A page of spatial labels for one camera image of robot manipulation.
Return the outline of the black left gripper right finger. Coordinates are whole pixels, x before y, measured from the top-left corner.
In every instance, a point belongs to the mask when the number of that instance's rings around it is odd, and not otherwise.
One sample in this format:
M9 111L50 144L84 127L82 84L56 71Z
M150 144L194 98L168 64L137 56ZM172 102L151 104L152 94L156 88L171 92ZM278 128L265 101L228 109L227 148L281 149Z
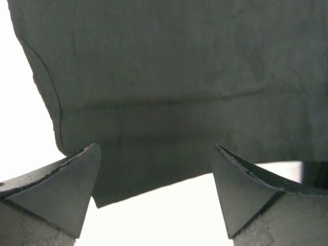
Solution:
M211 166L234 245L327 245L326 162L304 162L295 182L214 145Z

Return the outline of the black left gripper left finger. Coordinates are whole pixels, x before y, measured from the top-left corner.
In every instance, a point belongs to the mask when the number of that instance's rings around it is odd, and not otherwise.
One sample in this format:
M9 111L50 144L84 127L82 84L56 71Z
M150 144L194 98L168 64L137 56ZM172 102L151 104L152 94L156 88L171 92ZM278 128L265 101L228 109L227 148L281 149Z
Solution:
M1 245L74 245L101 160L93 143L47 166L1 182Z

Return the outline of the black long sleeve shirt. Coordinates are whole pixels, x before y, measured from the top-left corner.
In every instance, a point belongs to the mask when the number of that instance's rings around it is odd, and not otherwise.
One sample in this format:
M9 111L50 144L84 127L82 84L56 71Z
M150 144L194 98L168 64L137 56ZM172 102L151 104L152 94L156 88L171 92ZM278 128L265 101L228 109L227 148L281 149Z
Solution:
M327 1L8 1L69 155L101 147L98 207L253 162L327 160Z

